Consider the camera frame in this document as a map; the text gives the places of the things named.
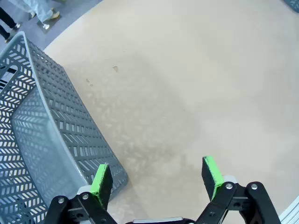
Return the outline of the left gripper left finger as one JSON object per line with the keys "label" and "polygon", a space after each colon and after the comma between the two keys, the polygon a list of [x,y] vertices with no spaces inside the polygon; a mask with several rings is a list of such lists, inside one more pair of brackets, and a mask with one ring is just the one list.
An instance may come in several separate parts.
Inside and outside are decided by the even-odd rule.
{"label": "left gripper left finger", "polygon": [[108,164],[101,164],[89,191],[72,199],[56,196],[46,214],[45,224],[115,224],[107,211],[113,188],[113,178]]}

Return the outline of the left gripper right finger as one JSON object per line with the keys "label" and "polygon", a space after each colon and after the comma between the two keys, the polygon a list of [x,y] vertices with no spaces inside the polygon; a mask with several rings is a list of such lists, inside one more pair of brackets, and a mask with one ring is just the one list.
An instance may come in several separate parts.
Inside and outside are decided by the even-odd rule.
{"label": "left gripper right finger", "polygon": [[238,211],[246,224],[281,223],[261,182],[250,182],[243,187],[224,180],[211,156],[202,158],[201,175],[210,202],[196,224],[221,224],[229,211]]}

